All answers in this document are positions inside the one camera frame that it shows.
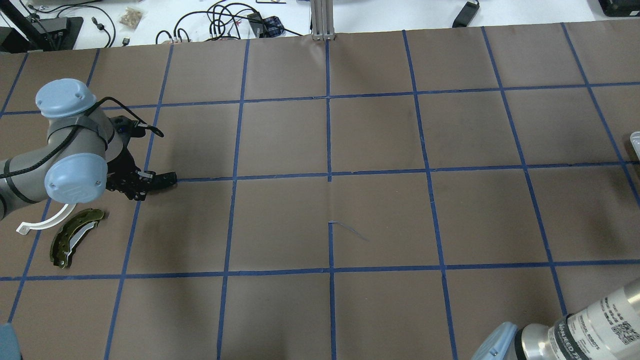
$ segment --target light blue object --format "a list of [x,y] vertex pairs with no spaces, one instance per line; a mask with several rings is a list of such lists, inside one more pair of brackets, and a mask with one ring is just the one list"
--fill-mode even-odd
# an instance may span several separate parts
[[82,81],[59,79],[43,86],[36,94],[42,116],[59,119],[81,113],[96,103],[93,93]]
[[63,204],[98,199],[107,184],[107,162],[101,156],[83,152],[60,159],[44,177],[47,194]]
[[18,338],[10,323],[0,325],[0,360],[20,360]]
[[471,360],[503,360],[517,331],[515,324],[502,323],[480,345]]

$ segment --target black box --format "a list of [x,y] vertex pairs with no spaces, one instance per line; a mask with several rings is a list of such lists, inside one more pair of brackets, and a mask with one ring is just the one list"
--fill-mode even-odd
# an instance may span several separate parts
[[0,52],[17,54],[27,50],[29,42],[16,29],[0,27]]
[[640,16],[640,0],[599,0],[606,16]]

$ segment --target white floor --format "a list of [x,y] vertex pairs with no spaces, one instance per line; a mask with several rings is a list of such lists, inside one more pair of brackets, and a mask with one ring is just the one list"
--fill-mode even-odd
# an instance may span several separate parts
[[[24,0],[35,6],[49,8],[82,0]],[[120,46],[123,37],[130,37],[130,45],[154,44],[160,30],[173,32],[176,21],[185,13],[206,10],[216,0],[103,0],[91,4],[107,11],[116,23],[114,46]],[[276,15],[283,25],[298,33],[309,33],[309,2],[281,0],[285,4],[257,4],[255,0],[227,0],[224,3],[244,2],[258,9],[263,17]],[[11,0],[18,8],[18,0]],[[453,19],[467,0],[334,0],[335,30],[337,33],[393,31],[400,29],[450,28]],[[144,17],[135,31],[118,23],[128,6],[143,11]],[[91,17],[103,23],[112,33],[111,23],[103,13],[91,8],[76,8],[63,13],[65,16],[82,16],[85,19],[76,49],[102,47],[107,36],[96,29]],[[619,19],[606,17],[598,0],[481,0],[481,7],[471,26],[495,26],[512,24],[543,24],[550,22],[577,22]],[[0,26],[5,26],[0,19]],[[181,22],[192,40],[209,38],[209,21],[206,15],[192,15]],[[250,29],[244,21],[241,35],[249,37]]]

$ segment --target metal post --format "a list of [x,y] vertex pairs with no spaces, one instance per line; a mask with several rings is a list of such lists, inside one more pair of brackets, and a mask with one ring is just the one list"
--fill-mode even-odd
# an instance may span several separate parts
[[333,0],[311,0],[311,27],[314,40],[333,40]]
[[0,0],[0,11],[2,11],[17,27],[24,36],[35,44],[39,49],[52,51],[51,44],[40,34],[40,32],[28,21],[10,0]]

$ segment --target qr code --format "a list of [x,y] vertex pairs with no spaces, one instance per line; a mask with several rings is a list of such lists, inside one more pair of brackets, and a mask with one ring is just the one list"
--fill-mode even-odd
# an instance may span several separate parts
[[618,335],[620,341],[625,345],[629,345],[635,340],[640,340],[640,334],[638,334],[628,322],[623,322],[620,325],[616,325],[611,328],[613,332]]

